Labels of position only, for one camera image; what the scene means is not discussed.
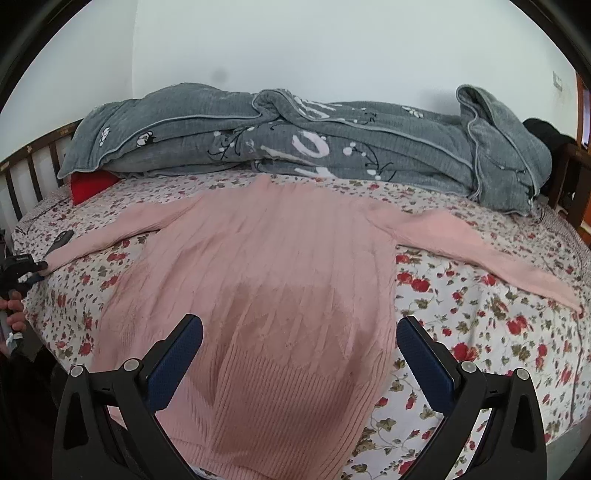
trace wooden furniture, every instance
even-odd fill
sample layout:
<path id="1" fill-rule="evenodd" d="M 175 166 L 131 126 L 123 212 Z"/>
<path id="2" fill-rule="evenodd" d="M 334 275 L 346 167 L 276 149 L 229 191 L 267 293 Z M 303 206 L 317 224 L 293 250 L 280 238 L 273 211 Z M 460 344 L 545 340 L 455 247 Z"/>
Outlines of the wooden furniture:
<path id="1" fill-rule="evenodd" d="M 37 201 L 40 202 L 43 200 L 43 195 L 41 194 L 41 188 L 39 187 L 39 180 L 37 179 L 37 172 L 35 171 L 35 165 L 33 163 L 33 154 L 43 148 L 49 147 L 49 152 L 51 155 L 51 163 L 53 164 L 53 171 L 56 175 L 57 185 L 62 186 L 64 184 L 63 180 L 59 180 L 57 178 L 57 172 L 60 170 L 60 161 L 57 156 L 57 149 L 56 149 L 56 141 L 60 138 L 64 137 L 73 137 L 76 128 L 80 124 L 81 120 L 76 122 L 72 122 L 71 124 L 64 125 L 63 127 L 57 128 L 48 134 L 43 135 L 42 137 L 33 140 L 28 145 L 25 145 L 22 148 L 19 148 L 16 152 L 10 155 L 8 158 L 4 159 L 0 163 L 0 175 L 4 175 L 6 178 L 6 185 L 8 187 L 8 194 L 10 195 L 10 201 L 12 203 L 12 209 L 14 210 L 15 215 L 17 216 L 17 220 L 22 218 L 22 210 L 20 205 L 18 204 L 17 194 L 14 190 L 14 183 L 12 182 L 12 175 L 10 173 L 10 169 L 13 168 L 16 164 L 26 160 L 29 168 L 29 175 L 31 177 L 31 182 L 33 183 L 33 190 L 35 191 L 35 196 L 37 197 Z"/>
<path id="2" fill-rule="evenodd" d="M 581 165 L 577 189 L 574 193 L 573 203 L 570 206 L 567 216 L 568 222 L 581 233 L 580 228 L 583 223 L 585 212 L 591 197 L 591 155 L 585 150 L 571 144 L 565 144 L 561 147 L 560 162 L 556 172 L 556 180 L 551 187 L 548 205 L 556 208 L 558 199 L 562 194 L 566 170 L 571 162 L 577 162 Z"/>

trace pink sweater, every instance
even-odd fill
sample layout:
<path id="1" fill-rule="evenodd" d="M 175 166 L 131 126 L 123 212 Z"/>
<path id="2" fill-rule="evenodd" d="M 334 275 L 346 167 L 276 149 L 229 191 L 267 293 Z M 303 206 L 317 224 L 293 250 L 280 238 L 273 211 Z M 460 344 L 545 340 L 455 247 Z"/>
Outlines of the pink sweater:
<path id="1" fill-rule="evenodd" d="M 48 270 L 158 229 L 103 312 L 93 370 L 141 358 L 186 313 L 201 317 L 203 346 L 157 416 L 188 463 L 228 480 L 332 480 L 346 462 L 390 365 L 398 244 L 579 305 L 448 212 L 410 215 L 268 176 L 133 205 L 51 253 Z"/>

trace floral bedsheet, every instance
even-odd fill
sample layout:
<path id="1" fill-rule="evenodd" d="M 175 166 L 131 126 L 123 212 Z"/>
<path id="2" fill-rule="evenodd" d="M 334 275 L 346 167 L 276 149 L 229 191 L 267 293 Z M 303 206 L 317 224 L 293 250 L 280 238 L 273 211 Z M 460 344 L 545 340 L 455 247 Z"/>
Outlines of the floral bedsheet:
<path id="1" fill-rule="evenodd" d="M 67 187 L 41 202 L 12 234 L 18 252 L 39 259 L 57 234 L 91 232 L 136 202 L 168 202 L 203 189 L 243 187 L 256 174 L 227 171 L 201 176 L 127 179 L 74 207 Z M 580 296 L 581 315 L 554 301 L 528 294 L 485 270 L 427 251 L 399 247 L 397 317 L 413 314 L 456 359 L 488 372 L 529 370 L 544 419 L 547 442 L 587 416 L 591 408 L 591 254 L 573 230 L 538 206 L 529 218 L 504 216 L 465 199 L 385 182 L 273 176 L 277 183 L 316 182 L 345 195 L 374 197 L 406 212 L 448 209 L 482 237 L 516 257 L 549 271 Z M 83 257 L 37 284 L 26 299 L 28 320 L 62 366 L 92 363 L 100 313 L 123 271 L 139 256 L 149 235 L 126 239 Z M 481 420 L 450 478 L 461 475 L 486 425 Z M 428 406 L 399 350 L 382 398 L 347 464 L 343 480 L 398 478 L 412 464 L 441 421 Z M 211 472 L 202 475 L 215 478 Z"/>

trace gray blanket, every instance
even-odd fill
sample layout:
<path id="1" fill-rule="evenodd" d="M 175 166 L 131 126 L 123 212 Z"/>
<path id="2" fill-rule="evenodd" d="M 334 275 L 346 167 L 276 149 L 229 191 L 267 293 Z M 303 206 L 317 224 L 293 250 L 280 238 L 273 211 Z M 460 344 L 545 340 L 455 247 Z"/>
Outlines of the gray blanket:
<path id="1" fill-rule="evenodd" d="M 99 168 L 208 173 L 249 162 L 268 173 L 405 183 L 528 214 L 550 175 L 550 152 L 487 91 L 464 85 L 456 97 L 459 116 L 183 83 L 92 111 L 59 177 Z"/>

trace finger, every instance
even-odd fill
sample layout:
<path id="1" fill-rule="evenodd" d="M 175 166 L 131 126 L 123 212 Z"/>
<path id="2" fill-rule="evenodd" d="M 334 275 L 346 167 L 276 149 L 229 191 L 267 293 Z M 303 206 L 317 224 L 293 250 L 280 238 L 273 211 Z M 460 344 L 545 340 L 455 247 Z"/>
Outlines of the finger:
<path id="1" fill-rule="evenodd" d="M 6 323 L 9 326 L 13 326 L 15 323 L 24 322 L 25 321 L 25 313 L 24 312 L 17 312 L 13 313 L 6 319 Z"/>
<path id="2" fill-rule="evenodd" d="M 20 300 L 8 300 L 8 308 L 13 312 L 22 312 L 25 309 Z"/>
<path id="3" fill-rule="evenodd" d="M 27 330 L 27 324 L 24 322 L 16 322 L 11 325 L 12 330 L 15 332 L 24 332 Z"/>

